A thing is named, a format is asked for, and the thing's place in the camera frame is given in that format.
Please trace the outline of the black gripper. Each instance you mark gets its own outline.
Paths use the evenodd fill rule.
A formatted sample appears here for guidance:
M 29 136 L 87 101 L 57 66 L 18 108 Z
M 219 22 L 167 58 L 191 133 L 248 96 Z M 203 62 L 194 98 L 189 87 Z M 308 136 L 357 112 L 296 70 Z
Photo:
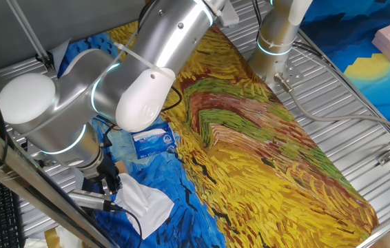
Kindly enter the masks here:
M 97 176 L 91 178 L 93 183 L 101 182 L 101 189 L 105 195 L 117 194 L 122 188 L 122 182 L 119 177 L 119 170 L 116 167 L 112 157 L 103 153 L 102 162 L 96 167 Z

